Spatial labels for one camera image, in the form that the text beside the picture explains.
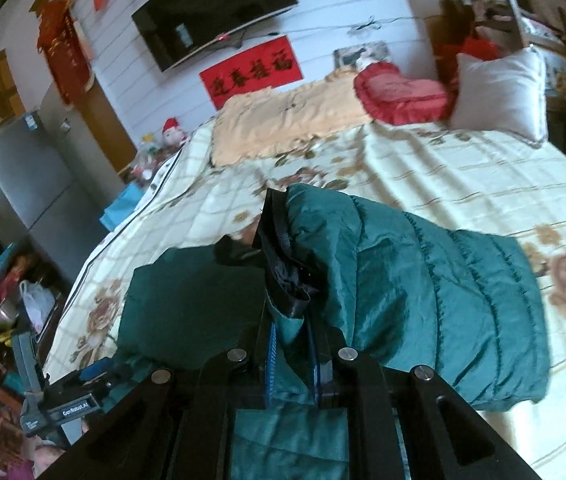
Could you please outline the dark green puffer jacket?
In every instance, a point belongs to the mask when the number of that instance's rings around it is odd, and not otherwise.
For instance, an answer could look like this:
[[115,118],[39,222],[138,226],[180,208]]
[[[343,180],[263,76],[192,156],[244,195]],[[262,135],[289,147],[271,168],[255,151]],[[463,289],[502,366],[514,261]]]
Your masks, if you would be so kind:
[[278,352],[271,405],[237,414],[235,479],[345,479],[346,414],[320,410],[304,332],[312,314],[378,364],[427,365],[472,408],[542,400],[550,349],[537,279],[511,237],[448,230],[365,198],[305,184],[270,191],[250,242],[171,248],[133,273],[114,361],[131,377],[197,370],[269,311]]

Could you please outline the white plastic bag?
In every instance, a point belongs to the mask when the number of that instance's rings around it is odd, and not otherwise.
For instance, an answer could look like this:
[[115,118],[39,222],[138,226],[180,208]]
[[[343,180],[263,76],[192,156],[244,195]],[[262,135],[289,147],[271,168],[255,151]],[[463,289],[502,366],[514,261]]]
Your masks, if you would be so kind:
[[32,327],[37,333],[41,333],[55,307],[54,295],[40,283],[21,281],[18,289]]

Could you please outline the light blue paper bag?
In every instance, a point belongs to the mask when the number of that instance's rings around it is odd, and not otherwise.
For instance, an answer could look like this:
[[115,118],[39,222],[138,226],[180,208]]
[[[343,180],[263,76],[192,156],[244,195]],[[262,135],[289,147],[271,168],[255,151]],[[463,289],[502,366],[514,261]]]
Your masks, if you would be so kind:
[[100,216],[100,223],[108,232],[112,232],[126,218],[132,214],[144,191],[135,182],[131,182],[116,198],[107,206]]

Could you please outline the grey refrigerator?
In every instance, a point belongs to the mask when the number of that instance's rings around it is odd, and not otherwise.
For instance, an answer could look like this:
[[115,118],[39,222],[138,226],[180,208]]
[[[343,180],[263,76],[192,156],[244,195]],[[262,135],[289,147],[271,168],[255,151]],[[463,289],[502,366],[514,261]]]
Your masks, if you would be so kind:
[[28,238],[68,282],[106,234],[36,112],[0,125],[0,206],[7,214],[0,235]]

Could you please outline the santa plush toy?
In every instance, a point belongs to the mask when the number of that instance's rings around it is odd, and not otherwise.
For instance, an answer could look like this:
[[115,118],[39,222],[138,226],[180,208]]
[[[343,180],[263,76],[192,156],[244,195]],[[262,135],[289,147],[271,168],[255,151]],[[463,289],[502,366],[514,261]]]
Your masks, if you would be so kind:
[[180,126],[175,117],[169,117],[162,127],[162,142],[168,148],[182,148],[187,142],[188,134]]

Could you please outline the peach ruffled pillow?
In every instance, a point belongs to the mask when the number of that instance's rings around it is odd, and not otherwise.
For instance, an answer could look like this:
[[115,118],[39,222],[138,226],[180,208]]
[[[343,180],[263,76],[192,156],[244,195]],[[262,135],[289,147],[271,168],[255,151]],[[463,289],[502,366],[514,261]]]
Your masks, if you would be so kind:
[[372,118],[356,97],[354,78],[352,68],[338,68],[286,92],[265,88],[232,96],[213,125],[213,165],[284,154],[312,139],[368,124]]

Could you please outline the floral cream bed quilt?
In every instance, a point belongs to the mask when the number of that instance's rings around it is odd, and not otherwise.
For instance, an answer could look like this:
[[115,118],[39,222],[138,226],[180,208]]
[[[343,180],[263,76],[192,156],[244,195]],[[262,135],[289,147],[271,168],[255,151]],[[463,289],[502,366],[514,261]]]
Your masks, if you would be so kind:
[[162,166],[134,214],[85,261],[44,370],[52,379],[112,356],[126,290],[171,247],[251,238],[268,188],[301,183],[376,200],[448,229],[509,235],[537,275],[548,323],[548,394],[489,422],[545,479],[566,479],[566,156],[503,132],[372,122],[285,153],[216,167],[212,128]]

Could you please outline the red heart-shaped pillow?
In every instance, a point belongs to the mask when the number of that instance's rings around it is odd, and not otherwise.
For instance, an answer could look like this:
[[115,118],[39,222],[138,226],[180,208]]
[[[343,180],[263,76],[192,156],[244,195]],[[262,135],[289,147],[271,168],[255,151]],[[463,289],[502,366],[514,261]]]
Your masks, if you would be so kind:
[[371,118],[393,126],[447,119],[452,94],[440,81],[412,79],[392,63],[376,62],[353,79],[356,97]]

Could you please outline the red banner with characters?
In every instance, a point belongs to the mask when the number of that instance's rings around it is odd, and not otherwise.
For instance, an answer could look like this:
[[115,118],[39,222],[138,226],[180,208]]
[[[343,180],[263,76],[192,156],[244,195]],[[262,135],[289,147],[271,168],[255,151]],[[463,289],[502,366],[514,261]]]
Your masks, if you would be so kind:
[[286,36],[262,42],[199,74],[216,110],[232,96],[300,81],[302,71]]

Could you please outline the framed photo on headboard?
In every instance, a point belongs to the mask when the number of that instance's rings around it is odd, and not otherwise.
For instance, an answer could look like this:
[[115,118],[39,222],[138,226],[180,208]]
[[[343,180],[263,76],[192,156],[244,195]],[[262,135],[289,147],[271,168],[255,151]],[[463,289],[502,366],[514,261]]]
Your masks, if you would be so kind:
[[336,68],[350,67],[360,72],[373,63],[389,63],[391,54],[385,41],[372,41],[337,49],[334,60]]

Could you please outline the white square pillow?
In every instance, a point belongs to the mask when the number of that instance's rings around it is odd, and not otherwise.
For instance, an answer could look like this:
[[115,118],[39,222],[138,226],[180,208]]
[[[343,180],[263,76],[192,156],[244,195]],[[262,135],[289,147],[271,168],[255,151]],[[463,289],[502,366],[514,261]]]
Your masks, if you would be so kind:
[[450,126],[514,134],[537,148],[548,140],[545,62],[534,47],[481,61],[460,53],[458,97]]

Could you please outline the wooden chair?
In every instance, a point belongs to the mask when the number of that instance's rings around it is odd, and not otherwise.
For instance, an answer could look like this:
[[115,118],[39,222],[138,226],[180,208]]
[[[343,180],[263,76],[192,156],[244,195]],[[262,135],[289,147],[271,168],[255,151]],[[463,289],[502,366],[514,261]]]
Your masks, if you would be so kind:
[[469,35],[459,46],[448,47],[454,65],[455,101],[458,97],[458,61],[465,53],[481,61],[505,58],[520,49],[534,47],[545,62],[545,99],[548,140],[554,128],[566,153],[566,12],[558,10],[563,26],[556,28],[525,11],[518,0],[482,0],[463,6],[469,12]]

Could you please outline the red hanging wall decoration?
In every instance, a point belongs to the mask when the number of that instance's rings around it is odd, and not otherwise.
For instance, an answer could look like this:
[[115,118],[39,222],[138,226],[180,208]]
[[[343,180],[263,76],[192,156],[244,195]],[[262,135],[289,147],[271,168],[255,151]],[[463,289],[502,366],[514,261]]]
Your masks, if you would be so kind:
[[81,101],[93,83],[93,72],[70,12],[70,0],[50,0],[40,14],[38,51],[66,106]]

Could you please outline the black wall television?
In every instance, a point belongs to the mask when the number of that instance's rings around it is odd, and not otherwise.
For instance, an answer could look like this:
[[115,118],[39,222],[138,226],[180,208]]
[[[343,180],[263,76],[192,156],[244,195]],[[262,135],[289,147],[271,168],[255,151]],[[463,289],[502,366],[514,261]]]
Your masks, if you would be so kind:
[[148,0],[132,20],[165,72],[228,36],[292,9],[298,0]]

